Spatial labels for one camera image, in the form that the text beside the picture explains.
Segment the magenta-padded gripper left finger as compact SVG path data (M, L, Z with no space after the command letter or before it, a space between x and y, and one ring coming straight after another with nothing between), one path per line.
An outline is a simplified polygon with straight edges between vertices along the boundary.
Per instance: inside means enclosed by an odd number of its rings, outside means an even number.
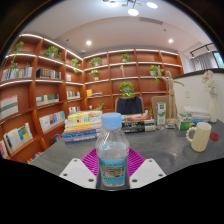
M73 158L64 168L60 177L78 186L95 189L99 170L96 150L92 149L81 159Z

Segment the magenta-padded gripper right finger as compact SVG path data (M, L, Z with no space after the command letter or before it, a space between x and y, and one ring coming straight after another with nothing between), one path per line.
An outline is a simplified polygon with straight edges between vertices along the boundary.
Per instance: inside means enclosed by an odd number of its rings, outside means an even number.
M132 148L127 158L127 174L130 189L146 186L166 176L154 159L145 159Z

